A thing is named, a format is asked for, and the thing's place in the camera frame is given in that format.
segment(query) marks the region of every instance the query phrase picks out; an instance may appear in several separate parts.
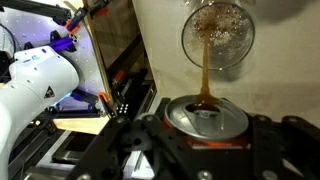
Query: glass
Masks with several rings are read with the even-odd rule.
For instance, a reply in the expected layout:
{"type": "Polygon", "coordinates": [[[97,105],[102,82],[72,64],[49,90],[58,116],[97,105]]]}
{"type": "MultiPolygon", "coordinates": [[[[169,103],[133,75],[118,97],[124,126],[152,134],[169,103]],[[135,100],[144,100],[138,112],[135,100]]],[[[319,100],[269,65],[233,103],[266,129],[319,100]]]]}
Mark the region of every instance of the glass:
{"type": "Polygon", "coordinates": [[[254,41],[255,28],[250,15],[234,3],[200,3],[182,32],[183,50],[199,67],[203,62],[205,34],[210,36],[208,69],[223,70],[246,57],[254,41]]]}

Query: screw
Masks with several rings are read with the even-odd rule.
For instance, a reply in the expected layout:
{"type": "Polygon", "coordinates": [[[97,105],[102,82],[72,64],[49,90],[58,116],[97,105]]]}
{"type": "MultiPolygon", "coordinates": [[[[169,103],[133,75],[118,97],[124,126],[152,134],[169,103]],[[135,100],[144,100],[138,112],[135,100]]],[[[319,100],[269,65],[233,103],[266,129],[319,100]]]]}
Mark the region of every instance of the screw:
{"type": "Polygon", "coordinates": [[[89,174],[82,174],[77,180],[91,180],[91,176],[89,174]]]}
{"type": "Polygon", "coordinates": [[[278,175],[273,171],[264,170],[262,176],[265,180],[278,180],[278,175]]]}
{"type": "Polygon", "coordinates": [[[297,120],[296,118],[294,118],[294,117],[290,117],[290,118],[289,118],[289,121],[291,121],[291,122],[297,122],[298,120],[297,120]]]}
{"type": "Polygon", "coordinates": [[[120,119],[117,120],[117,122],[118,122],[118,123],[123,123],[123,122],[124,122],[124,119],[120,118],[120,119]]]}
{"type": "Polygon", "coordinates": [[[260,120],[260,121],[266,121],[266,120],[267,120],[267,118],[266,118],[266,117],[264,117],[264,116],[260,116],[260,117],[259,117],[259,120],[260,120]]]}
{"type": "Polygon", "coordinates": [[[153,120],[153,117],[152,116],[148,116],[147,117],[147,121],[152,121],[153,120]]]}
{"type": "Polygon", "coordinates": [[[209,171],[200,171],[198,173],[199,180],[212,180],[212,175],[209,171]]]}

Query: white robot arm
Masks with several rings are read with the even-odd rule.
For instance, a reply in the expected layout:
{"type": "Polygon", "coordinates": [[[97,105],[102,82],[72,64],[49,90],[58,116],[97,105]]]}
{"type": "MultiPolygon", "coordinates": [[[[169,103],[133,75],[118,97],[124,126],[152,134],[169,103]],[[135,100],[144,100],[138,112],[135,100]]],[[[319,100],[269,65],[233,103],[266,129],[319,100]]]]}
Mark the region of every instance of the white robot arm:
{"type": "Polygon", "coordinates": [[[79,85],[73,65],[44,46],[15,54],[12,80],[0,88],[0,176],[8,179],[8,161],[17,136],[45,108],[79,85]]]}

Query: can lid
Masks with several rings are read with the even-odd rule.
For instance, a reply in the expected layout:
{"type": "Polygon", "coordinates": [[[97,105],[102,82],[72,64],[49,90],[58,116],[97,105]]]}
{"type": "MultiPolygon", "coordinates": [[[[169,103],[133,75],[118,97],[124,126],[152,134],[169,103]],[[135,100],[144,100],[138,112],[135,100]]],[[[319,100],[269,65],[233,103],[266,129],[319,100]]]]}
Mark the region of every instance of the can lid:
{"type": "Polygon", "coordinates": [[[226,141],[244,133],[249,121],[246,114],[231,102],[220,99],[216,110],[186,108],[197,96],[184,96],[171,101],[166,108],[169,123],[180,131],[200,140],[226,141]]]}

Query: brown liquid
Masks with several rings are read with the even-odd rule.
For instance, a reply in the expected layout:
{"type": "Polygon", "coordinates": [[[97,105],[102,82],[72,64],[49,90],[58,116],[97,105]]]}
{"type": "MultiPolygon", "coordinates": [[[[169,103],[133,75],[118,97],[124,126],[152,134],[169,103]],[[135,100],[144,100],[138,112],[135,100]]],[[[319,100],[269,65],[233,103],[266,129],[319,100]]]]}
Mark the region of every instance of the brown liquid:
{"type": "Polygon", "coordinates": [[[194,112],[196,110],[209,110],[209,111],[219,111],[216,105],[220,104],[219,99],[213,97],[210,94],[209,88],[209,41],[210,37],[207,33],[204,39],[204,49],[203,49],[203,67],[202,67],[202,87],[200,90],[200,94],[197,96],[196,103],[190,104],[186,107],[186,109],[190,112],[194,112]]]}

